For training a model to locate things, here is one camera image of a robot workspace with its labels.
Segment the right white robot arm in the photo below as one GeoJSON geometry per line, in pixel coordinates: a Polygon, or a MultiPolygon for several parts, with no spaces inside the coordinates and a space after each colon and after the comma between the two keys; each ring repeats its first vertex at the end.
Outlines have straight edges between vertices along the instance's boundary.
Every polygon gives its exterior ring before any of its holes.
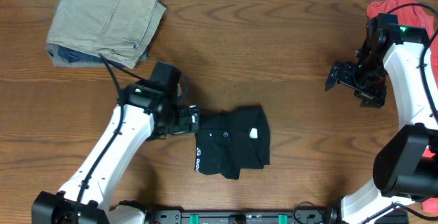
{"type": "Polygon", "coordinates": [[[391,220],[398,208],[437,197],[437,85],[430,68],[431,42],[424,28],[370,23],[358,62],[334,63],[326,89],[343,84],[364,106],[385,104],[391,82],[398,111],[398,132],[377,154],[372,179],[341,198],[332,223],[376,223],[391,220]]]}

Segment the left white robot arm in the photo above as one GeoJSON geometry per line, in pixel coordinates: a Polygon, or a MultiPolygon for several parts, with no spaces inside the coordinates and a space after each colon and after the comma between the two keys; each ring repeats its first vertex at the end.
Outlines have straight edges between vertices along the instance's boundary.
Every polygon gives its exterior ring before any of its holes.
{"type": "Polygon", "coordinates": [[[177,91],[130,84],[119,96],[102,137],[57,193],[42,191],[31,207],[32,223],[146,223],[135,201],[115,208],[112,197],[140,146],[148,141],[197,132],[195,105],[177,104],[177,91]]]}

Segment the black polo shirt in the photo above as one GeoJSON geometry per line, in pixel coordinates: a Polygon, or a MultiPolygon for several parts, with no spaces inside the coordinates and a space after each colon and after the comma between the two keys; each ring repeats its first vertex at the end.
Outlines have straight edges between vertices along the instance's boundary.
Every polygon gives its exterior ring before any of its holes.
{"type": "Polygon", "coordinates": [[[242,169],[270,164],[270,127],[260,105],[202,115],[195,139],[194,170],[203,175],[237,180],[242,169]]]}

